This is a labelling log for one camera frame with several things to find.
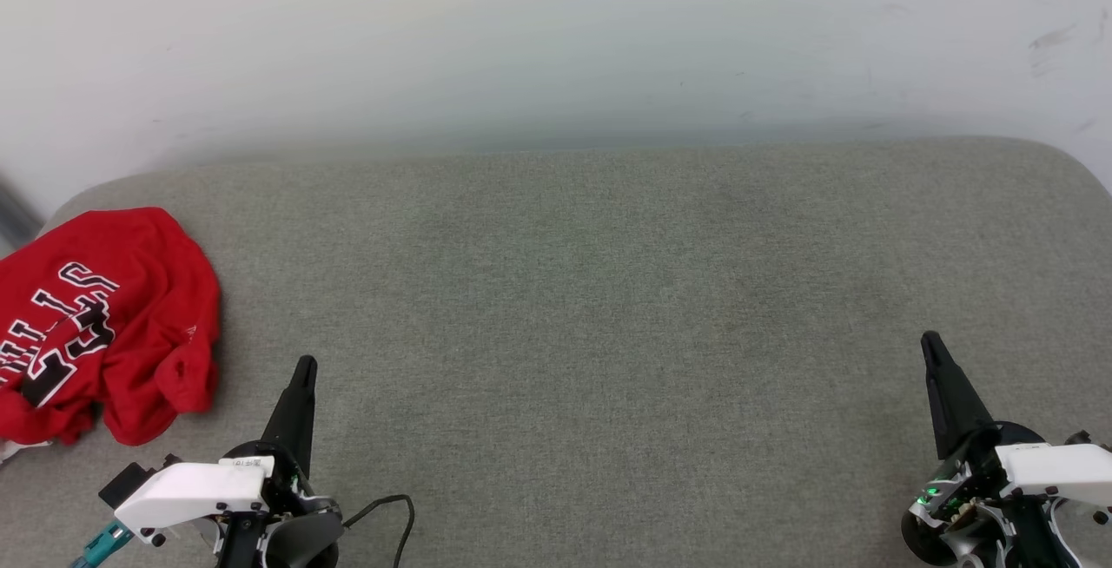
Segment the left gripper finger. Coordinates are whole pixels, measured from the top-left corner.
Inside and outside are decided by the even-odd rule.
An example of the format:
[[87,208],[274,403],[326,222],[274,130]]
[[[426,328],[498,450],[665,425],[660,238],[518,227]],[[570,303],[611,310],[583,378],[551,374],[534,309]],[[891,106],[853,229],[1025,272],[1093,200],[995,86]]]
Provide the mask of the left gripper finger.
[[261,436],[264,442],[281,446],[290,454],[302,474],[311,472],[317,369],[312,355],[298,359]]

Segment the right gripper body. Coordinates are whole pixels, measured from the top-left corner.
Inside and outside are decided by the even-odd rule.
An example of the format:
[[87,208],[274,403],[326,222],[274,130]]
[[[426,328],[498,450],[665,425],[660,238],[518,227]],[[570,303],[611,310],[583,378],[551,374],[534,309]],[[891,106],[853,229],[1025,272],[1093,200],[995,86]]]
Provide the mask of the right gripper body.
[[1032,436],[1007,421],[971,434],[902,517],[909,551],[939,567],[1083,567],[1058,515],[1088,501],[1088,446]]

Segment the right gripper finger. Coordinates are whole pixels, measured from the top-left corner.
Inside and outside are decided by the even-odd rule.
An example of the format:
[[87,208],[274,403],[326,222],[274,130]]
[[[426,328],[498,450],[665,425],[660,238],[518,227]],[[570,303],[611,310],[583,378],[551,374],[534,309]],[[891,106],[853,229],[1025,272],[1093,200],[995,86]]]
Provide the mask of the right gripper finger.
[[996,421],[970,383],[969,375],[954,361],[940,333],[924,332],[921,348],[935,451],[940,460],[945,460],[956,454],[971,434],[985,426],[995,426]]

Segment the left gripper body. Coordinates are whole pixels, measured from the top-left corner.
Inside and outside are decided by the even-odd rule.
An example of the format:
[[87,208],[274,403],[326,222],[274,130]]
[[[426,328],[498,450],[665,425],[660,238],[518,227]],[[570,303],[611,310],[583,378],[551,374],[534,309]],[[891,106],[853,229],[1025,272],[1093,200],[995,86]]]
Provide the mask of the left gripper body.
[[217,567],[334,567],[342,515],[336,500],[316,494],[301,464],[285,446],[254,441],[219,460],[262,469],[261,502],[246,512],[220,507],[212,544]]

